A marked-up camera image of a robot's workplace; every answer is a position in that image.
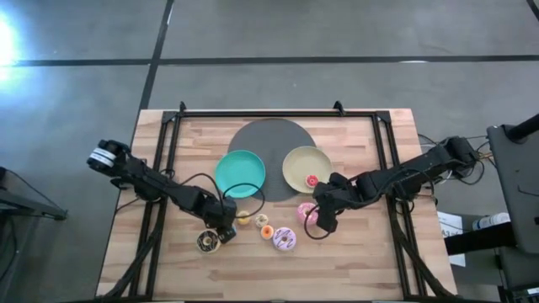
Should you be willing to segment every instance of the butcher block tabletop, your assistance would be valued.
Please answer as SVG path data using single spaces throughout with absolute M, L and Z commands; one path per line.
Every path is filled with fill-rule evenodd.
M 418 156 L 421 149 L 411 109 L 389 111 L 401 162 Z M 153 163 L 162 114 L 163 110 L 141 112 L 132 142 L 133 156 L 146 158 L 148 163 Z M 179 127 L 174 180 L 181 182 L 195 173 L 215 177 L 216 165 L 227 154 L 228 144 L 237 131 L 249 122 L 260 119 L 249 118 L 247 114 L 245 118 L 183 118 Z M 380 168 L 370 119 L 287 119 L 307 130 L 316 146 L 331 159 L 335 172 L 352 177 Z M 391 166 L 386 132 L 383 125 L 381 128 L 387 162 Z M 168 131 L 166 136 L 161 167 L 165 167 L 171 133 L 171 130 Z M 196 178 L 189 184 L 216 193 L 212 183 L 205 178 Z M 134 198 L 132 190 L 122 191 L 118 207 Z M 296 218 L 296 208 L 302 202 L 314 201 L 308 194 L 298 194 L 285 201 L 267 202 L 260 211 L 269 217 L 269 224 L 275 229 L 286 226 L 296 233 L 297 244 L 292 251 L 275 249 L 271 241 L 262 239 L 260 229 L 251 220 L 246 226 L 236 224 L 236 237 L 212 254 L 202 253 L 195 245 L 196 237 L 205 230 L 203 221 L 168 203 L 153 299 L 403 298 L 384 198 L 360 210 L 346 210 L 338 216 L 337 231 L 321 241 L 310 239 Z M 238 199 L 237 207 L 239 210 L 254 211 L 259 203 L 260 200 L 255 198 Z M 109 291 L 135 257 L 143 210 L 144 202 L 137 201 L 116 214 L 97 295 Z M 435 204 L 430 197 L 415 201 L 412 218 L 421 258 L 435 277 L 456 294 Z M 310 231 L 314 236 L 323 234 L 315 226 L 310 227 Z M 146 267 L 142 268 L 141 293 L 146 285 L 149 259 L 148 256 Z M 408 257 L 406 260 L 412 293 L 417 294 L 411 262 Z

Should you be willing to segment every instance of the gray floor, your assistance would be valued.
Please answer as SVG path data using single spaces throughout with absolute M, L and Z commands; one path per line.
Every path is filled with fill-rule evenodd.
M 151 58 L 165 0 L 0 0 L 0 62 Z M 539 53 L 525 0 L 176 0 L 163 57 L 445 56 Z M 0 165 L 69 209 L 41 220 L 10 297 L 93 296 L 118 191 L 85 161 L 130 142 L 147 66 L 0 67 Z M 412 108 L 418 131 L 476 136 L 539 111 L 539 62 L 161 66 L 150 109 Z M 437 189 L 439 210 L 504 210 L 498 179 Z M 492 288 L 459 283 L 465 297 Z

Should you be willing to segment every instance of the teal plate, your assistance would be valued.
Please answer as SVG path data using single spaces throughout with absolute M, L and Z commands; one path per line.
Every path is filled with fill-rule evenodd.
M 226 154 L 216 167 L 217 187 L 224 193 L 233 185 L 252 183 L 260 188 L 266 179 L 266 168 L 260 158 L 250 151 L 232 151 Z M 249 185 L 240 185 L 230 189 L 227 196 L 247 198 L 258 189 Z

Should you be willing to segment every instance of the gray round mat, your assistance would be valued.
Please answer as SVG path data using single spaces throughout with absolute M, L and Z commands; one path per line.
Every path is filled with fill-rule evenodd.
M 267 202 L 292 198 L 297 192 L 283 177 L 282 165 L 286 155 L 299 146 L 316 146 L 311 135 L 296 123 L 284 119 L 266 119 L 242 127 L 232 138 L 228 152 L 247 150 L 262 159 L 266 179 L 262 191 Z M 261 199 L 260 193 L 254 195 Z

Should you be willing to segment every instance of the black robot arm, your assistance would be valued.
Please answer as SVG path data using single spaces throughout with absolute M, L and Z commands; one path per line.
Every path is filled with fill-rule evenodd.
M 332 173 L 328 183 L 319 183 L 312 197 L 318 202 L 317 226 L 327 232 L 337 229 L 337 215 L 377 202 L 384 194 L 411 200 L 427 183 L 451 170 L 463 177 L 479 160 L 466 138 L 449 137 L 425 154 L 396 167 L 359 174 L 353 178 Z
M 232 223 L 236 216 L 236 202 L 214 194 L 198 186 L 176 183 L 133 157 L 130 148 L 118 141 L 99 142 L 87 160 L 93 170 L 112 177 L 116 186 L 133 185 L 135 193 L 145 201 L 169 197 L 182 211 L 201 218 L 207 228 L 215 228 L 222 243 L 230 241 L 236 232 Z

